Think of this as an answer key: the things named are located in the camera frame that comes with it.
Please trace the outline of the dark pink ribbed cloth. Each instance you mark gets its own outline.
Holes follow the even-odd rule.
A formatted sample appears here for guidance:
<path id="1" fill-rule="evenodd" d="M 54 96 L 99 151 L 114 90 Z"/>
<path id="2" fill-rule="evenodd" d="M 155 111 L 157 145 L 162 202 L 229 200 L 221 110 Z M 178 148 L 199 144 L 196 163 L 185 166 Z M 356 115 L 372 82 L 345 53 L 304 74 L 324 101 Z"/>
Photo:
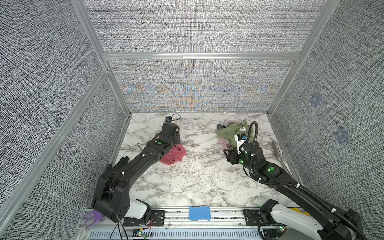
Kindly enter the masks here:
<path id="1" fill-rule="evenodd" d="M 187 151 L 182 144 L 174 145 L 170 151 L 160 159 L 160 162 L 165 165 L 173 165 L 176 162 L 182 161 L 186 154 Z"/>

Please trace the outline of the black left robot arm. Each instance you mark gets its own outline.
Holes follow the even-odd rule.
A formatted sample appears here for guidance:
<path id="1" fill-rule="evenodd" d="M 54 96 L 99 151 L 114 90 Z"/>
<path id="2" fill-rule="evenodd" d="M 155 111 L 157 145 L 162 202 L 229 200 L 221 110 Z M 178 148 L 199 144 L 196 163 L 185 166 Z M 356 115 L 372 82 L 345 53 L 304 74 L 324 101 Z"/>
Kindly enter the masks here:
<path id="1" fill-rule="evenodd" d="M 98 178 L 92 200 L 92 208 L 118 223 L 126 218 L 144 218 L 150 206 L 139 200 L 130 199 L 130 189 L 136 180 L 153 164 L 162 159 L 171 148 L 180 143 L 180 128 L 172 122 L 165 122 L 162 131 L 148 141 L 140 154 L 133 160 L 123 157 L 116 165 L 109 164 Z"/>

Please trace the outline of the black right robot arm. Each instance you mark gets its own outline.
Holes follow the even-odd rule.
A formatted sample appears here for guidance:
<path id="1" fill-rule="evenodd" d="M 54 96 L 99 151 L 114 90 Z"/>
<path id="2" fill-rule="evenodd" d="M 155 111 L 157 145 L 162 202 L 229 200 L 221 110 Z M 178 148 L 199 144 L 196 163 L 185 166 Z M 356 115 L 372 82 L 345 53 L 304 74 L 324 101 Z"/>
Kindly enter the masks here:
<path id="1" fill-rule="evenodd" d="M 244 210 L 248 225 L 258 227 L 261 238 L 277 238 L 292 228 L 313 240 L 365 240 L 360 215 L 347 211 L 323 200 L 297 182 L 278 165 L 268 162 L 262 148 L 257 144 L 242 144 L 239 150 L 225 149 L 224 154 L 231 164 L 241 164 L 246 175 L 259 184 L 276 190 L 296 203 L 305 212 L 296 212 L 275 200 L 267 200 L 257 213 Z"/>

